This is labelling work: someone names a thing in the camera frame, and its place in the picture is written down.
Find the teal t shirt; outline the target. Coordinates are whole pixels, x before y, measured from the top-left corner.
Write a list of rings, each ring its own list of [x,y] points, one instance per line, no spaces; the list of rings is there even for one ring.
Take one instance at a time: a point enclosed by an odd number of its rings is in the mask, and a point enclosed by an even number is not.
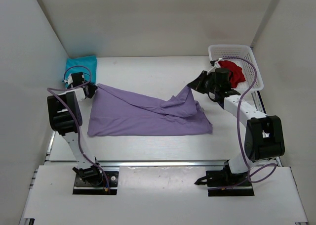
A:
[[[70,74],[83,72],[84,79],[90,80],[92,84],[96,83],[97,57],[95,55],[68,58],[65,67],[63,80],[68,79]],[[65,82],[65,88],[69,88],[69,84]]]

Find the lavender t shirt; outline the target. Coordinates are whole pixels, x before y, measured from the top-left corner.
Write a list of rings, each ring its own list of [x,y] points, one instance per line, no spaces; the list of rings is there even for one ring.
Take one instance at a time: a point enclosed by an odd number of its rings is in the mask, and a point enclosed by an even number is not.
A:
[[[98,84],[87,134],[184,136],[211,134],[213,125],[189,87],[169,100]]]

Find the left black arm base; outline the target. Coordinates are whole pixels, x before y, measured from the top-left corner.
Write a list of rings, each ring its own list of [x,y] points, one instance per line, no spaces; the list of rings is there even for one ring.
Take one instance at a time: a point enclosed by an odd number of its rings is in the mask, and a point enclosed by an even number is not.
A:
[[[102,171],[95,166],[88,169],[73,167],[72,170],[76,173],[74,195],[117,195],[119,171],[105,171],[107,183]]]

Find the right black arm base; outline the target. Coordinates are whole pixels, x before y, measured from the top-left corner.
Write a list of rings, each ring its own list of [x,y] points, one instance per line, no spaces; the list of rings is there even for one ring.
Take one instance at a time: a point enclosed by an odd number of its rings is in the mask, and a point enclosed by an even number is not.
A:
[[[208,197],[254,196],[252,183],[247,172],[233,174],[228,161],[222,170],[206,171],[205,176],[197,179],[195,185],[206,185]]]

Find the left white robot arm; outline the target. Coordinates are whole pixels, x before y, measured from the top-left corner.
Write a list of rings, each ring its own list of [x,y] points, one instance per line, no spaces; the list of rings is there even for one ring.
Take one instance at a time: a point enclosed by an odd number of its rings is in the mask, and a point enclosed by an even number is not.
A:
[[[82,180],[99,185],[104,174],[81,135],[82,115],[79,108],[79,101],[92,98],[97,86],[84,77],[84,72],[70,73],[65,78],[67,89],[60,90],[60,94],[56,94],[53,89],[47,90],[51,93],[47,97],[48,116],[51,128],[62,136],[75,157],[75,173]]]

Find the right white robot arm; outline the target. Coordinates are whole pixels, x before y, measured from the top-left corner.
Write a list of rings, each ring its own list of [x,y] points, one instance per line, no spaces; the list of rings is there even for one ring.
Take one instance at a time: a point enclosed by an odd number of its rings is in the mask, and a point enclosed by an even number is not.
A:
[[[231,72],[217,68],[214,72],[202,71],[187,86],[202,94],[213,94],[211,101],[218,103],[224,110],[237,119],[237,133],[240,124],[246,128],[241,153],[228,161],[228,169],[222,172],[222,181],[227,185],[235,184],[241,173],[247,172],[259,161],[284,155],[285,145],[281,119],[258,111],[243,100],[243,94],[231,87]]]

